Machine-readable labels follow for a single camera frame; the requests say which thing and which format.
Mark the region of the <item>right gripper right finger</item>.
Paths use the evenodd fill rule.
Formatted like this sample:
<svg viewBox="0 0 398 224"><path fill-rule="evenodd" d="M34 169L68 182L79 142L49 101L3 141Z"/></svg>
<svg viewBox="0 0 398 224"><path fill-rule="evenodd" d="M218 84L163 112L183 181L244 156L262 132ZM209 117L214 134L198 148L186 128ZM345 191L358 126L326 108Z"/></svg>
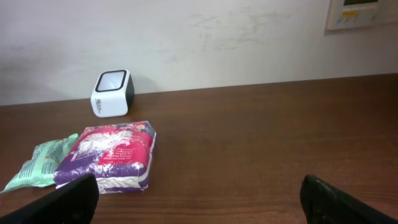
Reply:
<svg viewBox="0 0 398 224"><path fill-rule="evenodd" d="M397 224L396 219L314 175L304 177L300 203L311 224Z"/></svg>

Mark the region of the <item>teal wet wipes pack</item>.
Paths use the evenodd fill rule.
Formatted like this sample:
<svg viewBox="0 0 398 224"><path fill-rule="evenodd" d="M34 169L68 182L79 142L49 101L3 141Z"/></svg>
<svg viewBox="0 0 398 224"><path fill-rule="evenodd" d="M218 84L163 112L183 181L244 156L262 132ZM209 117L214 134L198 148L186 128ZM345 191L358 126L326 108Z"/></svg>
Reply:
<svg viewBox="0 0 398 224"><path fill-rule="evenodd" d="M53 173L78 139L72 134L64 139L57 139L35 147L32 158L26 161L20 171L8 182L1 193L24 187L47 187L53 185Z"/></svg>

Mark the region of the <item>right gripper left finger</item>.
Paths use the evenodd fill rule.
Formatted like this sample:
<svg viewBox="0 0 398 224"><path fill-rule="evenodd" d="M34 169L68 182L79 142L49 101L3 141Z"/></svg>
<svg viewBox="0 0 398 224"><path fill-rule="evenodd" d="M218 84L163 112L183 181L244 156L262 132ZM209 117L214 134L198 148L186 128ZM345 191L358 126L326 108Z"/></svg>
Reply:
<svg viewBox="0 0 398 224"><path fill-rule="evenodd" d="M93 174L85 174L50 194L1 217L1 223L90 223L99 190Z"/></svg>

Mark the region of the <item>red purple tissue package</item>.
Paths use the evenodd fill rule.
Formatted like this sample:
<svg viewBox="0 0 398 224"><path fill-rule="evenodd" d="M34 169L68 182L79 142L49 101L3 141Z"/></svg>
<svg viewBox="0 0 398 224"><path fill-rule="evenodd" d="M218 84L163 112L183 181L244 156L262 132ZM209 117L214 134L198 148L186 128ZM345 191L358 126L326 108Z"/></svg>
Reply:
<svg viewBox="0 0 398 224"><path fill-rule="evenodd" d="M53 174L56 188L93 174L100 194L144 191L156 137L148 121L85 128Z"/></svg>

